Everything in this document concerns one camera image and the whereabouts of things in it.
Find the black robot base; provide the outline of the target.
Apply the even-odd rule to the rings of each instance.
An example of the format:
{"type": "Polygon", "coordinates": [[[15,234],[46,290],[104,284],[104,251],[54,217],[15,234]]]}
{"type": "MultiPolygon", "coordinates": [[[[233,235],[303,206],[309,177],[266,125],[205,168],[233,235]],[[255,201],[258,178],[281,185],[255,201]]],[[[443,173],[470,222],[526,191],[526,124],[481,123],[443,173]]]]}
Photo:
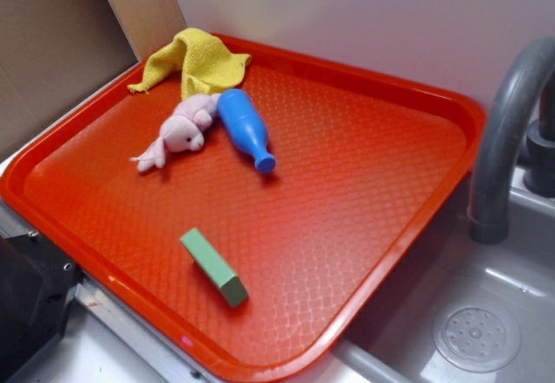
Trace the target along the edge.
{"type": "Polygon", "coordinates": [[[34,230],[1,239],[1,381],[15,382],[64,337],[81,270],[34,230]]]}

